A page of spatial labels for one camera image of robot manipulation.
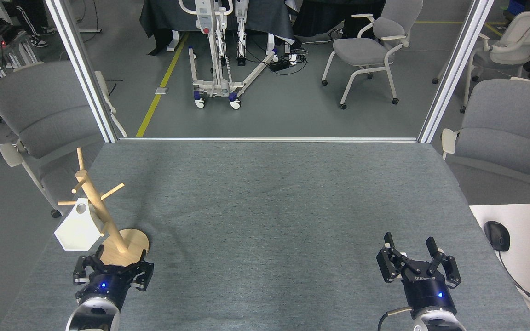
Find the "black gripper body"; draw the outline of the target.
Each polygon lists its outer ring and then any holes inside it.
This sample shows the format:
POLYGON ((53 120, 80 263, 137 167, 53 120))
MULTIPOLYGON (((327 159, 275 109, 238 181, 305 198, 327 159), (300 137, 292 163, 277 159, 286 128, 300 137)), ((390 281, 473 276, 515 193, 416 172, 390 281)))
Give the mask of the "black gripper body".
POLYGON ((124 275, 94 272, 89 276, 89 283, 76 293, 76 301, 101 298, 110 301, 118 309, 122 309, 130 288, 130 279, 124 275))
POLYGON ((403 275, 404 294, 408 306, 412 308, 411 316, 416 318, 427 309, 435 310, 443 308, 452 314, 456 314, 456 308, 448 287, 444 282, 444 276, 436 272, 433 276, 414 273, 403 275))

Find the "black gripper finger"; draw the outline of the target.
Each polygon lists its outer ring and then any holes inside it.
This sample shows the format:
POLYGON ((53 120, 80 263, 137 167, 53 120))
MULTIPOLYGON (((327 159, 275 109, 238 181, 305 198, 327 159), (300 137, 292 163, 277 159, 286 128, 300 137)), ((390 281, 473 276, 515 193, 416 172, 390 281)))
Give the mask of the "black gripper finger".
POLYGON ((99 253, 89 256, 80 256, 72 273, 73 285, 81 285, 86 282, 95 285, 104 285, 104 264, 99 258, 99 253), (92 268, 90 275, 87 275, 86 268, 92 268))
POLYGON ((414 274, 420 274, 420 267, 410 258, 395 249, 392 234, 384 235, 385 245, 377 253, 376 260, 386 283, 390 283, 406 269, 414 274))
POLYGON ((134 287, 138 291, 146 291, 153 277, 154 263, 145 261, 147 252, 142 252, 138 262, 127 266, 128 287, 134 287))
POLYGON ((438 266, 442 265, 444 267, 446 281, 448 282, 447 287, 454 289, 460 285, 462 280, 455 257, 444 254, 443 250, 439 249, 439 247, 436 245, 435 239, 433 237, 427 238, 426 246, 430 256, 432 257, 427 275, 432 276, 437 272, 438 266))

